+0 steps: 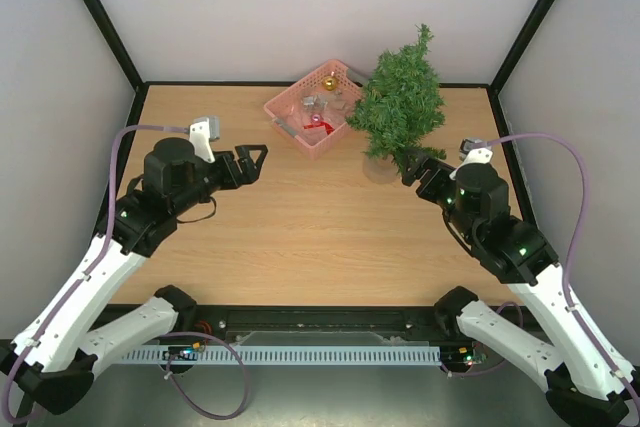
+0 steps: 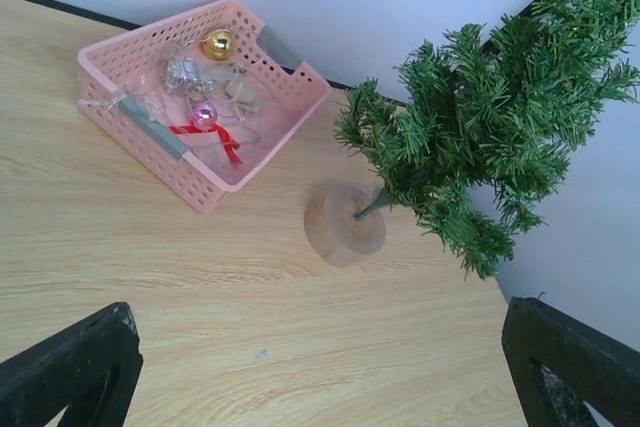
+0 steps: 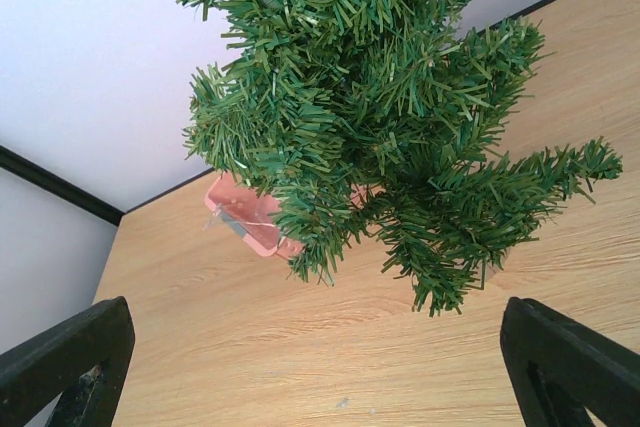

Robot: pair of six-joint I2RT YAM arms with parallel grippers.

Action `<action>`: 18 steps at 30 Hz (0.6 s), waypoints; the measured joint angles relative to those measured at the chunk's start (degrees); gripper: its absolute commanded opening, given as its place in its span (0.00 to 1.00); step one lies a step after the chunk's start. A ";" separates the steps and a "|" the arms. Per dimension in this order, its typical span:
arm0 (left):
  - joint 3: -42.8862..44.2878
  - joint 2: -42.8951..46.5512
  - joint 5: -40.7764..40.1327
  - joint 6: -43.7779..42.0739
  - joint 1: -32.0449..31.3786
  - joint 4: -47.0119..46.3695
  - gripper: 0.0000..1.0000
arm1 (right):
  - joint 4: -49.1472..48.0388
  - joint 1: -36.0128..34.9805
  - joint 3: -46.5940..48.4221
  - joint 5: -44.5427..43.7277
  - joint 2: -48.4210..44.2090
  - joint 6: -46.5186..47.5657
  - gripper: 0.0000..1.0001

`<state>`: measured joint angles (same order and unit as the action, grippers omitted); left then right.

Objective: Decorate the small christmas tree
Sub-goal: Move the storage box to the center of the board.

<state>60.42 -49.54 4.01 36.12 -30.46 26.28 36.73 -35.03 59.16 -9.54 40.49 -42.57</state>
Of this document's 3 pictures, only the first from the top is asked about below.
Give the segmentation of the small green christmas tree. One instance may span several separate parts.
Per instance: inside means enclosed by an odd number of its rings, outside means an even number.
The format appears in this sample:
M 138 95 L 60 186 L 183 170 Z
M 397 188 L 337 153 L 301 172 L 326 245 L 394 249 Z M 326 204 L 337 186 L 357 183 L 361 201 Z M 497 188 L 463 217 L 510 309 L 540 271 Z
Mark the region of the small green christmas tree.
M 346 117 L 351 129 L 366 134 L 363 173 L 376 184 L 388 184 L 402 173 L 417 154 L 446 158 L 441 148 L 423 139 L 445 124 L 438 74 L 427 60 L 430 28 L 422 23 L 418 37 L 396 51 L 386 50 L 361 97 Z

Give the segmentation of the pink plastic basket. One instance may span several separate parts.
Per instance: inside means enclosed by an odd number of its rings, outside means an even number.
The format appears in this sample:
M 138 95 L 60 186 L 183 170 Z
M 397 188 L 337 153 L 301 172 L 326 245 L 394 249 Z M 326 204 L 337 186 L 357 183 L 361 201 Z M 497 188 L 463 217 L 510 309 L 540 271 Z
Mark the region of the pink plastic basket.
M 264 105 L 272 127 L 312 160 L 351 132 L 346 118 L 361 87 L 349 72 L 346 64 L 329 60 Z

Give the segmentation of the clear led string lights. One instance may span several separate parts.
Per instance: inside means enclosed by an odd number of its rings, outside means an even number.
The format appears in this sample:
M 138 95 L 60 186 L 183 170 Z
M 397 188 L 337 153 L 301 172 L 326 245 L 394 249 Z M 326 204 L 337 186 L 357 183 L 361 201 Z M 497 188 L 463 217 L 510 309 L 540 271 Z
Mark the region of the clear led string lights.
M 313 111 L 306 110 L 301 103 L 301 99 L 306 96 L 317 95 L 320 99 L 320 106 Z M 345 112 L 336 111 L 331 108 L 331 102 L 335 98 L 344 99 L 344 96 L 340 91 L 337 92 L 313 92 L 311 94 L 304 94 L 297 99 L 283 115 L 283 120 L 290 130 L 296 135 L 299 135 L 309 145 L 315 145 L 321 140 L 324 140 L 328 136 L 321 128 L 304 130 L 303 126 L 311 122 L 311 116 L 319 114 L 322 116 L 325 122 L 328 122 L 333 126 L 335 131 L 341 126 L 350 112 L 352 105 Z

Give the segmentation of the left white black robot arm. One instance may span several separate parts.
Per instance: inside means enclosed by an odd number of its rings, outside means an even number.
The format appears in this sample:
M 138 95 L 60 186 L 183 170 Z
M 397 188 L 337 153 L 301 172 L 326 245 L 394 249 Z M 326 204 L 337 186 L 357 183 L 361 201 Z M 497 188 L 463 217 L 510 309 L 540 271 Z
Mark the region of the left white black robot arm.
M 138 346 L 195 322 L 197 303 L 176 286 L 103 325 L 94 323 L 120 286 L 214 193 L 259 179 L 268 148 L 240 145 L 207 162 L 184 138 L 158 141 L 141 175 L 99 221 L 85 257 L 28 328 L 1 345 L 1 371 L 53 415 L 73 408 L 107 367 Z

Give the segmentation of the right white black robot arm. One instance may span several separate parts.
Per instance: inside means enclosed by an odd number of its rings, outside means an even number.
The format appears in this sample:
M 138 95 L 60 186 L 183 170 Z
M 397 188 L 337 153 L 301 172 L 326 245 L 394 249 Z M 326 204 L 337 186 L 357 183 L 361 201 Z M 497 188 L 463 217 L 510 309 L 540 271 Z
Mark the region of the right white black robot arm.
M 619 426 L 639 396 L 639 370 L 608 342 L 567 297 L 563 268 L 544 235 L 511 213 L 509 185 L 491 164 L 492 151 L 469 151 L 459 167 L 422 148 L 402 159 L 402 182 L 442 211 L 445 227 L 466 253 L 527 307 L 540 340 L 458 286 L 435 304 L 438 331 L 464 335 L 498 353 L 533 380 L 570 426 Z

